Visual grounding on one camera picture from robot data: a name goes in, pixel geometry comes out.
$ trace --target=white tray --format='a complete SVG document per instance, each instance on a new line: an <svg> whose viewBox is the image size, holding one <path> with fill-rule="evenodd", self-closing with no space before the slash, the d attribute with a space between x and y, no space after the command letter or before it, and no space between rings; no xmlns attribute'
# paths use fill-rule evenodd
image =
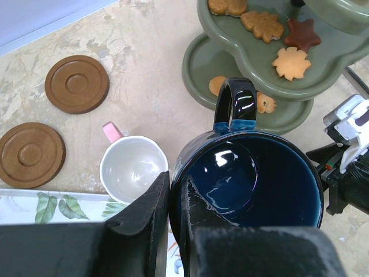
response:
<svg viewBox="0 0 369 277"><path fill-rule="evenodd" d="M0 224L102 222L126 205L105 194L0 189ZM183 276L179 248L168 232L167 276Z"/></svg>

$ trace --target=dark blue mug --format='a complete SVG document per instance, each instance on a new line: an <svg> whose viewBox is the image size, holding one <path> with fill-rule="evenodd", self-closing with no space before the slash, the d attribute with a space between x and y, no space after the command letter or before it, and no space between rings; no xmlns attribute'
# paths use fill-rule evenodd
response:
<svg viewBox="0 0 369 277"><path fill-rule="evenodd" d="M289 141L254 130L256 113L252 82L224 81L213 130L191 140L176 161L170 192L176 238L180 188L187 180L204 201L238 226L321 225L323 190L315 167Z"/></svg>

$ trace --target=white cup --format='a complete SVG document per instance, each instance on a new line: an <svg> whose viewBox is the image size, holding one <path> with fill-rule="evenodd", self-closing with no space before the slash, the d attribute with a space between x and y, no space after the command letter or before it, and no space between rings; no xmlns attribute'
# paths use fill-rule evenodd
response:
<svg viewBox="0 0 369 277"><path fill-rule="evenodd" d="M106 123L103 130L112 144L101 160L100 180L114 200L131 204L161 172L168 170L167 157L153 140L124 137L112 122Z"/></svg>

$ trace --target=black cable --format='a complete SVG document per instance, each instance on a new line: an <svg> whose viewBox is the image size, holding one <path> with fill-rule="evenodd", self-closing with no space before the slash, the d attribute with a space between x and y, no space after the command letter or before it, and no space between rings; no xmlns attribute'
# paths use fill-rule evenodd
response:
<svg viewBox="0 0 369 277"><path fill-rule="evenodd" d="M369 167L362 162L352 162L348 165L347 170L351 176L358 182L369 185Z"/></svg>

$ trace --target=stone countertop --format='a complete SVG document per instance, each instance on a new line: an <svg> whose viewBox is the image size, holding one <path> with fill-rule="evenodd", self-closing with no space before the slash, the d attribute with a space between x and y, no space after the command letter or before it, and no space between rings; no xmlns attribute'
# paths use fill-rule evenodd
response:
<svg viewBox="0 0 369 277"><path fill-rule="evenodd" d="M101 129L108 121L156 141L172 169L182 147L213 124L214 112L190 96L181 76L183 54L201 32L195 0L122 0L0 57L0 136L30 121L62 135L65 164L43 190L105 193L99 163L109 146ZM44 93L49 69L76 54L100 61L110 77L104 103L82 115L58 110ZM364 80L368 64L367 57L353 65ZM331 143L322 118L353 93L341 76L315 99L306 122L284 137L304 152ZM0 181L0 188L9 187ZM369 276L369 216L348 207L342 215L325 214L322 230L349 276Z"/></svg>

